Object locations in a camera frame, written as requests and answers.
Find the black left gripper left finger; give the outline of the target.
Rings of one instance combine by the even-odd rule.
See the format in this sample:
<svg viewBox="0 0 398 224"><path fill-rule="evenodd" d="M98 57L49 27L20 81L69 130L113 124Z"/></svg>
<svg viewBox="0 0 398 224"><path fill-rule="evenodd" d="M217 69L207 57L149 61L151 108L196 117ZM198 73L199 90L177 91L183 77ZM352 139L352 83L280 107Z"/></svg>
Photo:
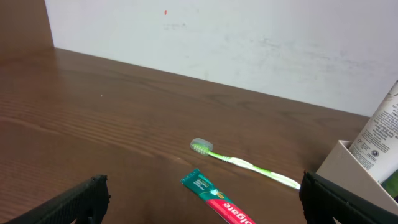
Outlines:
<svg viewBox="0 0 398 224"><path fill-rule="evenodd" d="M96 175L6 224L101 224L111 198L106 175Z"/></svg>

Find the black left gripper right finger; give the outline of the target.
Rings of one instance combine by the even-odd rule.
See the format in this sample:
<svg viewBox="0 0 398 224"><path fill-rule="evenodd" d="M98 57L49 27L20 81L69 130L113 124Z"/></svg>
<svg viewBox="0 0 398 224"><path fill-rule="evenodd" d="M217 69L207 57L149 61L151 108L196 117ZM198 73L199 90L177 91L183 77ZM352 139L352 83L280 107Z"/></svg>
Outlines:
<svg viewBox="0 0 398 224"><path fill-rule="evenodd" d="M397 215L368 202L312 171L299 191L308 224L397 224Z"/></svg>

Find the white cardboard box pink inside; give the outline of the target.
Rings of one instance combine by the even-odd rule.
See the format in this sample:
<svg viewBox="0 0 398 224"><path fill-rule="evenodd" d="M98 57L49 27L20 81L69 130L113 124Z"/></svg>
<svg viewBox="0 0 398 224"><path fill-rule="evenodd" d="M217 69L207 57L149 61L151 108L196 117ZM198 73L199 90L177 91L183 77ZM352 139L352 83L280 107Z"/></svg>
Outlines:
<svg viewBox="0 0 398 224"><path fill-rule="evenodd" d="M317 174L388 212L397 214L397 202L349 152L349 141L338 141Z"/></svg>

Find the clear bottle dark cap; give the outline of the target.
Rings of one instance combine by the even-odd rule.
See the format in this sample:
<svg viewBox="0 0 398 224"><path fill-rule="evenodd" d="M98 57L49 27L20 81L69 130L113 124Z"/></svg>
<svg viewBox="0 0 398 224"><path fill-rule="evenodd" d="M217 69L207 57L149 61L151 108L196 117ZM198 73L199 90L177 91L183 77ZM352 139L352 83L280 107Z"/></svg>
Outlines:
<svg viewBox="0 0 398 224"><path fill-rule="evenodd" d="M391 174L381 186L396 202L398 202L398 170Z"/></svg>

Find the white cosmetic tube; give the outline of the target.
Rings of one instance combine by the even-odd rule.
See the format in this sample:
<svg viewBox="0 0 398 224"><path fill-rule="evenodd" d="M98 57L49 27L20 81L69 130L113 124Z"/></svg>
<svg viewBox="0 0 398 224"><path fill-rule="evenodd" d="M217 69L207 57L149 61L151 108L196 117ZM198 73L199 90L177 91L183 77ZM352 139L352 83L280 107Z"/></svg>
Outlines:
<svg viewBox="0 0 398 224"><path fill-rule="evenodd" d="M349 147L350 153L380 184L397 170L397 84Z"/></svg>

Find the teal red toothpaste tube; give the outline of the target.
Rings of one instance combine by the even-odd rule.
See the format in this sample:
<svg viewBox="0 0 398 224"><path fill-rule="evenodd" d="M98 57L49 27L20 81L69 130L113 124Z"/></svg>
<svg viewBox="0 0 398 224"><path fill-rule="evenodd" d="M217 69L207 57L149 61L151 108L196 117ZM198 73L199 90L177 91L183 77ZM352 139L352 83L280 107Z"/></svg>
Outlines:
<svg viewBox="0 0 398 224"><path fill-rule="evenodd" d="M181 183L199 196L228 224L256 224L256 222L219 190L199 169L182 178Z"/></svg>

